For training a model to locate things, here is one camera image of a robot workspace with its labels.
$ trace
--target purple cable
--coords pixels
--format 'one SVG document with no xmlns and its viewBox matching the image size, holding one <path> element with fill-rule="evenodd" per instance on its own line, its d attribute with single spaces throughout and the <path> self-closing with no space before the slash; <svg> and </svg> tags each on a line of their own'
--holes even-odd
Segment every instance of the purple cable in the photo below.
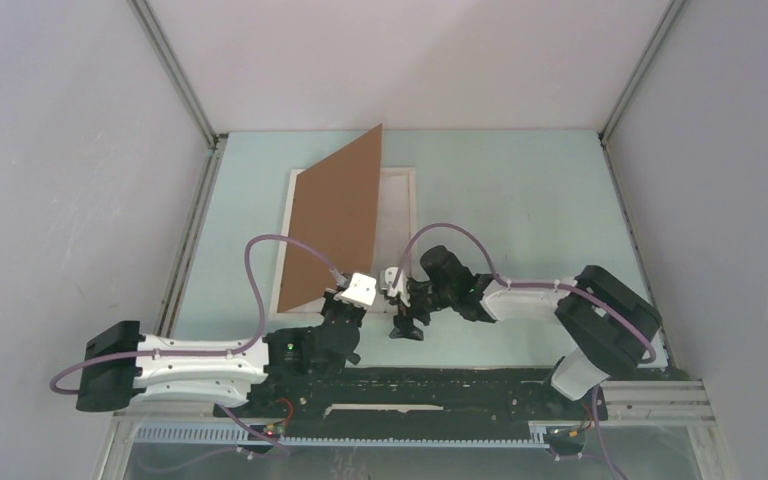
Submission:
<svg viewBox="0 0 768 480">
<path fill-rule="evenodd" d="M 243 430 L 248 432 L 249 435 L 252 435 L 255 438 L 258 438 L 260 440 L 263 440 L 263 441 L 265 441 L 267 443 L 272 444 L 273 447 L 278 449 L 280 454 L 278 454 L 278 455 L 270 455 L 270 454 L 263 454 L 263 453 L 252 452 L 250 450 L 245 450 L 245 449 L 240 450 L 240 448 L 242 448 L 242 447 L 225 447 L 225 448 L 218 448 L 216 450 L 211 450 L 209 452 L 203 453 L 203 454 L 201 454 L 201 455 L 199 455 L 199 456 L 197 456 L 195 458 L 191 458 L 190 460 L 187 460 L 186 462 L 179 463 L 178 465 L 174 465 L 172 467 L 160 467 L 160 468 L 152 467 L 152 466 L 149 466 L 149 465 L 145 465 L 144 463 L 142 463 L 140 461 L 137 461 L 137 464 L 140 466 L 140 468 L 142 468 L 143 470 L 145 470 L 147 472 L 151 472 L 151 473 L 170 473 L 170 472 L 175 472 L 175 471 L 181 470 L 183 468 L 187 468 L 190 465 L 194 465 L 196 463 L 201 462 L 202 460 L 206 460 L 206 459 L 208 459 L 210 457 L 213 457 L 213 456 L 216 456 L 216 455 L 221 455 L 221 454 L 224 454 L 224 453 L 231 453 L 231 452 L 243 453 L 243 452 L 245 452 L 246 455 L 251 455 L 251 456 L 255 456 L 255 457 L 266 457 L 266 458 L 269 458 L 269 457 L 276 457 L 276 458 L 277 457 L 287 457 L 287 456 L 290 455 L 290 450 L 288 450 L 286 446 L 284 446 L 283 444 L 278 442 L 278 440 L 276 440 L 274 438 L 269 438 L 268 436 L 261 434 L 257 430 L 254 430 L 253 428 L 251 428 L 248 425 L 246 425 L 245 423 L 243 423 L 243 421 L 240 420 L 240 417 L 234 415 L 234 412 L 231 411 L 230 408 L 228 408 L 226 406 L 223 406 L 223 405 L 219 405 L 219 409 L 222 410 L 223 412 L 225 412 L 225 414 L 228 415 L 228 418 L 230 418 L 234 423 L 236 423 L 238 426 L 240 426 L 240 428 L 242 428 Z"/>
<path fill-rule="evenodd" d="M 608 447 L 605 446 L 605 438 L 602 437 L 602 426 L 599 423 L 599 390 L 601 387 L 596 385 L 593 387 L 593 399 L 591 401 L 591 412 L 593 414 L 593 428 L 596 429 L 596 436 L 599 437 L 599 448 L 602 449 L 602 458 L 605 460 L 605 465 L 608 466 L 608 470 L 611 471 L 611 476 L 616 480 L 621 478 L 622 480 L 628 480 L 623 472 L 614 465 L 614 461 L 611 460 L 610 454 L 608 454 Z"/>
<path fill-rule="evenodd" d="M 254 274 L 252 273 L 252 268 L 251 268 L 251 249 L 255 244 L 265 240 L 276 240 L 276 241 L 290 243 L 297 247 L 300 247 L 306 250 L 307 252 L 313 254 L 315 257 L 319 258 L 320 260 L 322 260 L 322 262 L 325 263 L 325 265 L 328 267 L 328 270 L 331 272 L 331 274 L 334 276 L 337 282 L 340 282 L 343 279 L 342 275 L 340 274 L 340 271 L 337 269 L 337 266 L 334 265 L 334 263 L 331 260 L 329 260 L 328 257 L 326 257 L 324 254 L 322 254 L 318 250 L 314 249 L 313 247 L 299 240 L 296 240 L 294 238 L 290 238 L 284 235 L 274 235 L 274 234 L 260 235 L 251 239 L 249 243 L 246 244 L 245 267 L 246 267 L 246 276 L 248 277 L 249 284 L 252 287 L 252 293 L 254 294 L 255 301 L 257 302 L 257 313 L 258 313 L 257 332 L 251 339 L 249 339 L 248 342 L 231 350 L 232 354 L 234 355 L 243 353 L 249 348 L 251 348 L 255 343 L 257 343 L 257 341 L 263 335 L 263 331 L 266 329 L 266 309 L 263 306 L 263 298 L 261 298 L 260 296 L 260 290 L 257 288 L 257 282 L 255 282 Z M 48 387 L 51 389 L 52 392 L 58 393 L 60 395 L 77 395 L 78 390 L 62 388 L 57 384 L 60 382 L 60 380 L 62 380 L 67 375 L 77 372 L 79 370 L 83 370 L 84 368 L 91 367 L 93 365 L 98 365 L 106 362 L 113 362 L 116 360 L 122 360 L 126 358 L 150 357 L 156 353 L 159 355 L 174 356 L 174 357 L 219 357 L 219 356 L 224 357 L 227 354 L 227 352 L 225 352 L 224 350 L 223 351 L 159 350 L 159 351 L 135 351 L 135 352 L 112 353 L 109 355 L 103 355 L 101 357 L 84 360 L 83 362 L 76 363 L 75 365 L 72 365 L 71 367 L 66 368 L 65 370 L 61 371 L 60 373 L 55 375 L 54 378 L 51 379 L 51 381 L 48 383 Z M 287 450 L 287 447 L 281 445 L 278 441 L 272 438 L 262 435 L 261 433 L 257 432 L 256 430 L 252 429 L 251 427 L 243 423 L 243 421 L 240 420 L 236 415 L 234 415 L 234 413 L 229 408 L 222 405 L 219 405 L 219 408 L 222 409 L 222 411 L 224 411 L 226 415 L 228 415 L 228 418 L 233 420 L 234 423 L 240 426 L 243 430 L 247 431 L 250 435 L 256 438 L 259 438 L 267 443 L 271 443 L 274 447 L 278 448 L 279 451 L 281 451 L 282 456 L 289 455 L 290 451 Z M 207 454 L 202 455 L 201 457 L 198 457 L 190 462 L 185 463 L 183 466 L 174 467 L 172 470 L 177 470 L 178 468 L 184 468 L 204 458 L 212 457 L 213 455 L 218 455 L 219 453 L 224 453 L 224 451 L 226 450 L 227 449 L 219 449 L 213 452 L 208 452 Z M 264 456 L 264 455 L 255 454 L 254 452 L 249 452 L 249 453 L 253 455 Z"/>
<path fill-rule="evenodd" d="M 490 254 L 487 252 L 487 249 L 484 247 L 484 245 L 478 240 L 478 238 L 475 237 L 472 233 L 467 231 L 466 229 L 459 227 L 452 223 L 431 223 L 429 225 L 426 225 L 419 229 L 418 232 L 416 232 L 416 235 L 413 236 L 413 238 L 410 239 L 408 242 L 408 246 L 405 248 L 405 251 L 402 253 L 402 258 L 399 260 L 399 268 L 396 270 L 396 277 L 393 279 L 393 284 L 396 285 L 399 281 L 399 278 L 402 275 L 402 270 L 404 270 L 407 259 L 410 257 L 410 250 L 413 247 L 414 243 L 419 239 L 419 237 L 427 232 L 428 230 L 434 229 L 434 228 L 449 228 L 452 230 L 456 230 L 470 240 L 472 240 L 472 243 L 475 244 L 476 247 L 481 251 L 481 254 L 484 255 L 484 260 L 487 261 L 487 266 L 490 268 L 490 273 L 493 275 L 493 279 L 498 282 L 501 285 L 506 285 L 508 287 L 513 288 L 541 288 L 541 289 L 547 289 L 547 290 L 555 290 L 561 289 L 566 290 L 570 293 L 573 293 L 575 295 L 578 295 L 585 300 L 589 301 L 593 305 L 601 308 L 605 312 L 608 313 L 611 317 L 614 318 L 617 322 L 620 323 L 626 330 L 628 330 L 629 333 L 631 333 L 634 338 L 637 339 L 638 342 L 640 342 L 641 345 L 646 349 L 647 352 L 649 352 L 649 357 L 645 358 L 640 361 L 640 363 L 652 363 L 655 361 L 655 347 L 652 346 L 652 343 L 649 342 L 649 340 L 640 333 L 640 330 L 634 328 L 634 325 L 631 324 L 628 320 L 625 319 L 622 315 L 620 315 L 619 312 L 611 308 L 610 305 L 603 302 L 602 300 L 598 299 L 596 296 L 591 294 L 590 292 L 586 290 L 582 290 L 580 288 L 574 287 L 572 285 L 567 285 L 565 283 L 558 283 L 557 285 L 553 282 L 540 282 L 540 281 L 534 281 L 534 282 L 509 282 L 505 281 L 504 278 L 502 278 L 501 275 L 499 275 L 499 272 L 496 271 L 496 265 L 493 263 L 493 260 L 490 258 Z"/>
<path fill-rule="evenodd" d="M 245 249 L 245 267 L 246 267 L 246 276 L 248 277 L 249 284 L 252 287 L 252 293 L 254 294 L 255 302 L 257 303 L 257 314 L 258 314 L 257 332 L 255 332 L 254 336 L 250 338 L 248 342 L 231 350 L 231 353 L 233 355 L 243 353 L 246 350 L 250 349 L 255 343 L 257 343 L 260 337 L 263 336 L 263 331 L 266 330 L 266 308 L 263 306 L 263 298 L 261 298 L 260 290 L 257 288 L 257 282 L 254 279 L 254 274 L 252 273 L 252 268 L 251 268 L 252 247 L 266 240 L 276 240 L 276 241 L 286 242 L 286 243 L 295 245 L 297 247 L 300 247 L 306 250 L 307 252 L 313 254 L 315 257 L 319 258 L 320 260 L 322 260 L 322 262 L 325 263 L 325 266 L 328 267 L 328 270 L 331 272 L 331 274 L 334 276 L 334 278 L 338 282 L 343 278 L 342 275 L 340 274 L 340 271 L 337 269 L 337 266 L 334 265 L 334 263 L 331 260 L 329 260 L 328 257 L 322 254 L 322 252 L 316 250 L 315 248 L 299 240 L 296 240 L 295 238 L 290 238 L 284 235 L 266 234 L 266 235 L 257 236 L 249 240 L 249 243 L 246 244 L 246 249 Z M 156 352 L 155 351 L 142 351 L 142 352 L 137 351 L 137 352 L 111 353 L 109 355 L 103 355 L 101 357 L 92 358 L 90 360 L 84 360 L 83 362 L 79 362 L 79 363 L 76 363 L 75 365 L 72 365 L 71 367 L 55 375 L 54 378 L 52 378 L 51 381 L 48 383 L 48 387 L 51 389 L 52 392 L 58 393 L 60 395 L 77 395 L 78 390 L 62 388 L 62 387 L 59 387 L 57 384 L 60 382 L 60 380 L 62 380 L 67 375 L 77 372 L 78 370 L 83 370 L 84 368 L 91 367 L 93 365 L 112 362 L 115 360 L 122 360 L 125 358 L 150 357 L 155 353 L 160 355 L 170 356 L 170 357 L 224 357 L 227 354 L 227 352 L 224 350 L 159 350 Z"/>
</svg>

